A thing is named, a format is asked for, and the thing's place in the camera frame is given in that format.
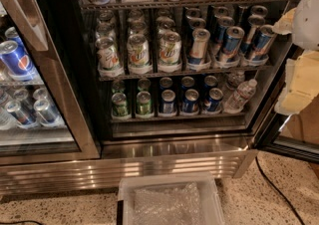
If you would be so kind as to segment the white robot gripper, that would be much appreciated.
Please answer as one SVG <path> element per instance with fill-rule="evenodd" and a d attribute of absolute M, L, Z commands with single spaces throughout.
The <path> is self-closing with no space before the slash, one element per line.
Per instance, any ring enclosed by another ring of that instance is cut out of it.
<path fill-rule="evenodd" d="M 319 0 L 301 0 L 272 30 L 279 35 L 292 33 L 292 42 L 306 50 L 296 60 L 287 60 L 285 87 L 275 105 L 277 113 L 297 114 L 319 94 Z"/>

